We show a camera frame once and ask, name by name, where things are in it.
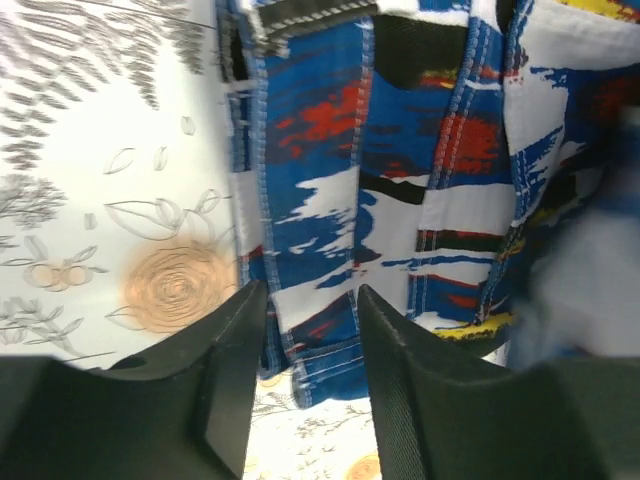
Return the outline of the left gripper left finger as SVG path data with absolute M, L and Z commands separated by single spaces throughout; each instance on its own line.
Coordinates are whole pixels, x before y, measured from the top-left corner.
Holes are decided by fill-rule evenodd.
M 238 479 L 267 313 L 251 282 L 108 370 L 1 361 L 5 479 Z

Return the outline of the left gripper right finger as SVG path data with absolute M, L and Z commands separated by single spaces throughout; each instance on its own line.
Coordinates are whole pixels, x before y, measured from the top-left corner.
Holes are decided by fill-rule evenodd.
M 358 294 L 386 479 L 635 479 L 639 362 L 573 357 L 514 372 Z

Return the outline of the blue patterned trousers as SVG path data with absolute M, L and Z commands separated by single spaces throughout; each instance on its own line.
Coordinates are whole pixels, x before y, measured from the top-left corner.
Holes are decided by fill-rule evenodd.
M 367 395 L 357 292 L 485 355 L 594 196 L 639 94 L 635 1 L 220 1 L 242 282 L 261 374 Z

